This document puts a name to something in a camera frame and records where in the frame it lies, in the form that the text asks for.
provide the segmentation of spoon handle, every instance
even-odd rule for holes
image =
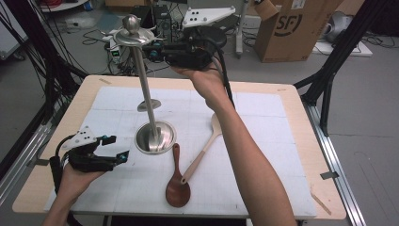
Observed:
[[[175,172],[179,171],[179,156],[180,156],[180,145],[178,143],[173,144],[173,159],[175,162]]]
[[[202,160],[202,157],[205,155],[205,152],[208,151],[209,147],[211,146],[212,142],[214,142],[215,138],[219,136],[220,134],[216,134],[215,132],[212,133],[211,137],[209,138],[208,142],[206,143],[205,147],[203,148],[202,151],[200,151],[199,155],[194,159],[194,161],[191,163],[191,165],[188,167],[188,169],[185,171],[182,180],[180,183],[184,185],[187,183],[187,181],[191,178],[191,176],[194,174],[194,171],[197,169],[197,166],[200,164],[200,160]]]

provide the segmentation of brown wooden spoon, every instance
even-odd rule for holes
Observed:
[[[172,178],[167,185],[166,197],[168,203],[173,207],[183,207],[190,200],[191,190],[188,184],[182,185],[182,174],[179,171],[179,155],[180,145],[175,143],[173,145],[173,158],[175,163],[175,170]]]

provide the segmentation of floor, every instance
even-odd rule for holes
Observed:
[[[119,18],[93,10],[97,26],[118,24]],[[63,39],[76,60],[90,73],[107,73],[107,58],[101,42],[83,45],[83,35],[94,28],[64,33]],[[93,32],[91,37],[100,38]],[[233,54],[233,38],[224,47],[231,81],[293,84],[316,73],[327,56],[311,54],[307,61],[261,63],[252,48],[245,46],[240,59]],[[328,131],[347,180],[367,225],[399,225],[399,49],[366,43],[372,57],[351,56],[339,70],[332,91]],[[149,64],[156,70],[166,65]],[[170,69],[149,76],[180,77]],[[28,60],[0,61],[0,159],[43,104],[40,83]],[[16,214],[11,206],[30,168],[0,206],[2,225],[39,225],[44,215]],[[79,216],[84,225],[100,225],[102,218]],[[306,225],[350,225],[348,219],[308,221]]]

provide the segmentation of cardboard box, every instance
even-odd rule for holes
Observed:
[[[345,15],[355,16],[364,0],[344,0],[337,8],[337,11],[343,12]]]
[[[134,6],[150,6],[150,0],[105,0],[108,7],[134,7]]]
[[[261,62],[308,59],[330,16],[343,0],[270,1],[279,12],[261,22],[254,45]]]

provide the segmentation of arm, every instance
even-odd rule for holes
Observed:
[[[92,181],[103,174],[104,172],[84,173],[67,164],[56,199],[41,225],[66,225],[68,213],[77,198],[88,189]]]
[[[233,108],[218,72],[173,70],[188,76],[216,113],[235,179],[253,224],[295,225],[291,204],[278,175]]]

